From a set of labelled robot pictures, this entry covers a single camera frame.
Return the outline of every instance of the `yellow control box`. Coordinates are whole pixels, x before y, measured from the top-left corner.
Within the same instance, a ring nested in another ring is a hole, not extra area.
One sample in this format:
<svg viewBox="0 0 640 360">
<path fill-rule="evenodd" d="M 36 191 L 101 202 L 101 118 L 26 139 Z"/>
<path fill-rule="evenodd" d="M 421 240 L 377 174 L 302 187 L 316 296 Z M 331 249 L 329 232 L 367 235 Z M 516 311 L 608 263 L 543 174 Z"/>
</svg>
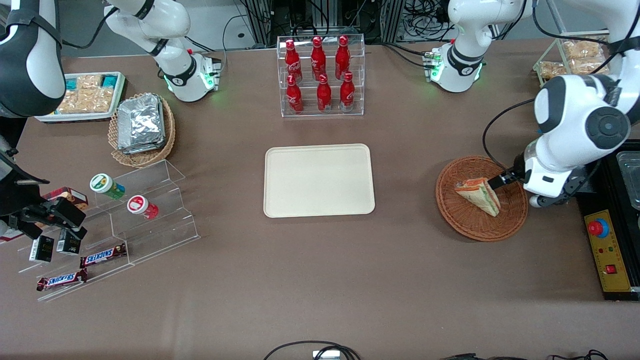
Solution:
<svg viewBox="0 0 640 360">
<path fill-rule="evenodd" d="M 611 225 L 609 210 L 584 217 L 591 251 L 604 292 L 630 292 L 627 269 L 620 255 L 618 240 Z"/>
</svg>

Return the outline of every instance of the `small black box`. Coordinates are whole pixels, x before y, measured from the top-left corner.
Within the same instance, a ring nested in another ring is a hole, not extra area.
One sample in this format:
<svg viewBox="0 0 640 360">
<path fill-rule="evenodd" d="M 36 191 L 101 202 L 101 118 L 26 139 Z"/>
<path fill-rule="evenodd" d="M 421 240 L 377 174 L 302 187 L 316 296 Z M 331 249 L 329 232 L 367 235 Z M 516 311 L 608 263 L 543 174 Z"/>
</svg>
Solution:
<svg viewBox="0 0 640 360">
<path fill-rule="evenodd" d="M 80 253 L 80 240 L 71 235 L 66 229 L 62 229 L 56 251 L 67 255 L 78 255 Z"/>
<path fill-rule="evenodd" d="M 35 263 L 50 263 L 51 255 L 53 255 L 53 242 L 54 240 L 52 238 L 42 235 L 33 240 L 29 261 Z"/>
</svg>

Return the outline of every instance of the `table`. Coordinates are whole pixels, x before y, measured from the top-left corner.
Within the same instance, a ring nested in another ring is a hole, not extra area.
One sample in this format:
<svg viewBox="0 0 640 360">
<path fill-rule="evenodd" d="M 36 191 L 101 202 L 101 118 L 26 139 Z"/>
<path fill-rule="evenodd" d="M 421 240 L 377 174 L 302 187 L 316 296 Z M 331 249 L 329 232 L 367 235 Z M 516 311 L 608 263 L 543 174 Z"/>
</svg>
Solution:
<svg viewBox="0 0 640 360">
<path fill-rule="evenodd" d="M 169 160 L 185 175 L 185 205 L 202 239 L 50 303 L 16 274 L 0 246 L 0 357 L 25 359 L 262 359 L 289 341 L 330 340 L 364 359 L 543 359 L 597 348 L 640 353 L 639 304 L 605 302 L 573 202 L 531 209 L 524 227 L 478 243 L 440 216 L 443 167 L 482 154 L 481 132 L 532 97 L 531 65 L 551 40 L 502 41 L 462 94 L 425 83 L 421 70 L 369 46 L 363 117 L 283 120 L 272 51 L 228 54 L 221 90 L 185 104 L 155 78 L 148 56 L 65 59 L 67 72 L 118 70 L 127 95 L 156 92 L 177 121 Z M 430 49 L 432 44 L 415 45 Z M 510 162 L 536 134 L 531 107 L 512 111 L 488 143 Z M 111 158 L 106 123 L 30 120 L 19 144 L 25 170 L 89 193 L 98 172 L 130 171 Z M 370 215 L 270 219 L 262 213 L 271 147 L 365 143 L 376 209 Z M 316 347 L 273 359 L 310 359 Z"/>
</svg>

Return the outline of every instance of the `robotic arm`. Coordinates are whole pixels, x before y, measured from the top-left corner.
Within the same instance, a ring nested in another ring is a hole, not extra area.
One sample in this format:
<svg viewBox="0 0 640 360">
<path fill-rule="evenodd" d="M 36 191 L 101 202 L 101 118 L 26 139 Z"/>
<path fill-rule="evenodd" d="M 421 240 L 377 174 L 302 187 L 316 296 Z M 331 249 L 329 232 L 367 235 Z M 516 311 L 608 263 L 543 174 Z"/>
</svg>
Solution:
<svg viewBox="0 0 640 360">
<path fill-rule="evenodd" d="M 180 38 L 191 28 L 187 10 L 174 0 L 109 0 L 104 14 L 114 33 L 135 42 L 154 57 L 169 89 L 186 102 L 200 100 L 216 89 L 220 62 L 191 54 Z"/>
<path fill-rule="evenodd" d="M 214 90 L 212 59 L 191 54 L 180 42 L 190 28 L 185 8 L 173 0 L 112 0 L 105 8 L 111 29 L 150 53 L 170 89 L 183 101 Z M 65 95 L 60 61 L 58 0 L 12 0 L 7 35 L 0 38 L 0 234 L 7 226 L 37 238 L 36 222 L 83 238 L 85 214 L 65 199 L 45 200 L 48 181 L 23 171 L 13 160 L 27 117 L 53 112 Z"/>
<path fill-rule="evenodd" d="M 428 54 L 428 79 L 444 90 L 463 92 L 477 79 L 493 34 L 491 24 L 514 22 L 531 16 L 532 0 L 451 0 L 448 13 L 459 35 L 453 44 Z"/>
<path fill-rule="evenodd" d="M 563 75 L 548 81 L 534 111 L 543 135 L 516 157 L 509 174 L 492 179 L 497 188 L 520 179 L 535 194 L 530 204 L 565 200 L 586 179 L 575 168 L 615 151 L 640 120 L 640 0 L 565 0 L 600 18 L 609 28 L 611 75 Z"/>
</svg>

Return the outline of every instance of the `wicker basket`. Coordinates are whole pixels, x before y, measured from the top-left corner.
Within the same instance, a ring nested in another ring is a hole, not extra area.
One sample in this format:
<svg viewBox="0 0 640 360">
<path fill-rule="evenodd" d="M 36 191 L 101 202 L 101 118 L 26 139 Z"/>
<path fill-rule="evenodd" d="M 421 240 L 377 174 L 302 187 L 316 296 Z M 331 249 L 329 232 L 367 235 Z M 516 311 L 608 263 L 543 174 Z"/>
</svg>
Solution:
<svg viewBox="0 0 640 360">
<path fill-rule="evenodd" d="M 131 99 L 137 99 L 144 94 L 137 94 L 131 97 Z M 115 149 L 111 152 L 114 159 L 119 163 L 130 167 L 143 168 L 147 165 L 157 163 L 160 160 L 165 159 L 175 142 L 175 121 L 173 119 L 173 113 L 169 108 L 166 100 L 162 99 L 163 115 L 164 115 L 164 132 L 166 133 L 166 144 L 162 149 L 151 150 L 145 152 L 139 152 L 137 154 L 126 155 L 122 151 L 118 150 L 118 112 L 116 111 L 111 120 L 109 121 L 109 144 Z"/>
<path fill-rule="evenodd" d="M 460 234 L 479 241 L 500 241 L 514 235 L 527 218 L 529 203 L 520 183 L 496 189 L 500 213 L 495 218 L 458 195 L 455 186 L 467 179 L 492 177 L 502 169 L 482 156 L 467 156 L 449 163 L 438 176 L 436 201 L 444 219 Z"/>
</svg>

